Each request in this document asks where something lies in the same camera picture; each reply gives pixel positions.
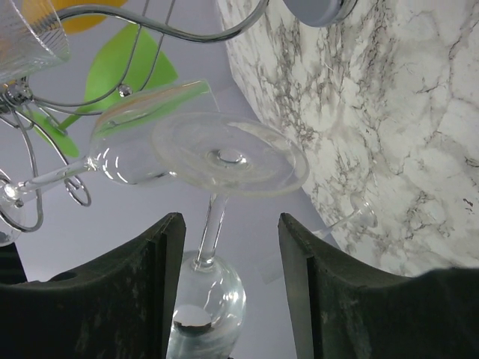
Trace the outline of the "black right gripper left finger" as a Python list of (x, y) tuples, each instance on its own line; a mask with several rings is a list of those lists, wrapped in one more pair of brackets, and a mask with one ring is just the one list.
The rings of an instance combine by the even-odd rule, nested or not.
[(3, 358), (163, 358), (186, 225), (174, 212), (54, 276), (1, 286)]

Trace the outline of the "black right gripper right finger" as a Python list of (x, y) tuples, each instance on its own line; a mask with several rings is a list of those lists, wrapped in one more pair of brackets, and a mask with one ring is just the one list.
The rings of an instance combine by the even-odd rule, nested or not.
[(403, 277), (318, 239), (292, 215), (278, 222), (299, 358), (476, 358), (478, 270)]

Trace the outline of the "green plastic wine glass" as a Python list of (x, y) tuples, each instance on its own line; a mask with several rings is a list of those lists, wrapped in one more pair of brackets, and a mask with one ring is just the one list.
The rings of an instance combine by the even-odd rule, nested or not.
[(178, 78), (174, 65), (166, 54), (158, 50), (150, 33), (137, 25), (124, 26), (98, 51), (89, 69), (85, 85), (85, 104), (77, 114), (71, 114), (61, 123), (59, 130), (45, 114), (32, 112), (33, 119), (58, 145), (64, 155), (76, 158), (78, 147), (63, 131), (81, 116), (104, 111), (117, 103), (122, 96), (119, 87), (128, 87), (135, 93), (162, 85)]

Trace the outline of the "clear wine glass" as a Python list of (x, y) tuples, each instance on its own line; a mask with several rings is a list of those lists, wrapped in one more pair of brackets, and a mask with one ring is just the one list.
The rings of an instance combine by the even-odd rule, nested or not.
[(1, 83), (70, 59), (70, 44), (51, 1), (1, 2)]
[(104, 111), (91, 133), (87, 154), (47, 174), (10, 182), (1, 176), (1, 246), (21, 233), (37, 230), (25, 223), (23, 197), (58, 183), (67, 183), (87, 171), (96, 171), (120, 185), (155, 185), (169, 177), (156, 159), (152, 132), (165, 118), (191, 110), (217, 108), (205, 79), (164, 85), (126, 96)]
[(325, 229), (314, 231), (313, 234), (317, 238), (325, 239), (333, 230), (346, 223), (358, 224), (360, 227), (376, 227), (378, 225), (373, 207), (360, 194), (352, 193), (350, 195), (350, 204), (353, 207), (353, 211), (349, 215)]

